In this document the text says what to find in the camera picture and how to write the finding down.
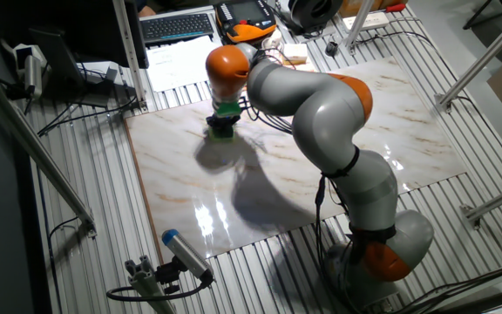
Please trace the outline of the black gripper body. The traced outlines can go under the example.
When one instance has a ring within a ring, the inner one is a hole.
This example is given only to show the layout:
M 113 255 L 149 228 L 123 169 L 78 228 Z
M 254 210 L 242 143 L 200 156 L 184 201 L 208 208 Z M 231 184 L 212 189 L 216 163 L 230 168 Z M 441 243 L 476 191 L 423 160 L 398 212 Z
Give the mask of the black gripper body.
M 225 127 L 228 124 L 233 124 L 235 125 L 239 120 L 241 116 L 240 115 L 235 115 L 235 116 L 229 116 L 229 117 L 219 117 L 215 114 L 206 117 L 206 122 L 210 126 L 213 123 L 216 123 L 219 129 L 225 129 Z

